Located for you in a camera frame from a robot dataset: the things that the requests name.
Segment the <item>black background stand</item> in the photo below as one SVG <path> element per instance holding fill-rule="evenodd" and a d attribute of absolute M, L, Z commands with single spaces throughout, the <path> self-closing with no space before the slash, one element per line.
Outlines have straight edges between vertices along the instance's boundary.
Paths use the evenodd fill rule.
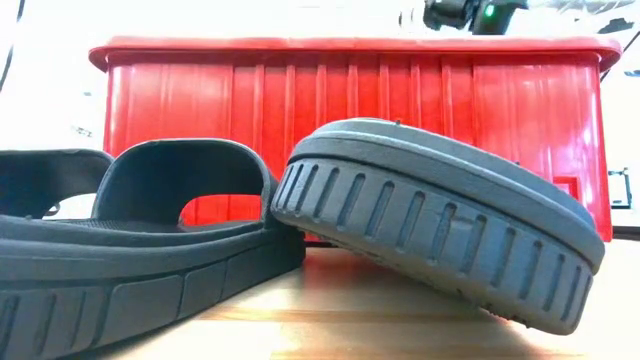
<path fill-rule="evenodd" d="M 609 200 L 612 209 L 629 210 L 632 208 L 633 195 L 629 168 L 608 171 Z"/>

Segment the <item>black slide sandal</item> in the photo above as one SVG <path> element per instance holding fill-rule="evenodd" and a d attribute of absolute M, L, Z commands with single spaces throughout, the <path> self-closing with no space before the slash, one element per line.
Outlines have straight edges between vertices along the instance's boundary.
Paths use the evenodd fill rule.
<path fill-rule="evenodd" d="M 302 139 L 271 210 L 496 316 L 558 335 L 577 328 L 605 254 L 588 211 L 546 179 L 373 118 L 331 122 Z"/>
<path fill-rule="evenodd" d="M 92 350 L 189 317 L 299 267 L 270 212 L 277 179 L 226 139 L 135 145 L 96 192 L 45 217 L 0 215 L 0 360 Z"/>
<path fill-rule="evenodd" d="M 114 158 L 91 149 L 0 150 L 0 215 L 41 219 L 97 191 Z"/>

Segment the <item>red plastic bin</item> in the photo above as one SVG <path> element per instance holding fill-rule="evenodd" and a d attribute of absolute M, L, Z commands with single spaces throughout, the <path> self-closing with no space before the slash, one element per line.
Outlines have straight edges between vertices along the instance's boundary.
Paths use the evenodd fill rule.
<path fill-rule="evenodd" d="M 460 39 L 115 37 L 89 52 L 108 77 L 103 147 L 227 138 L 281 174 L 331 121 L 374 117 L 512 160 L 571 194 L 612 238 L 600 74 L 603 37 Z"/>

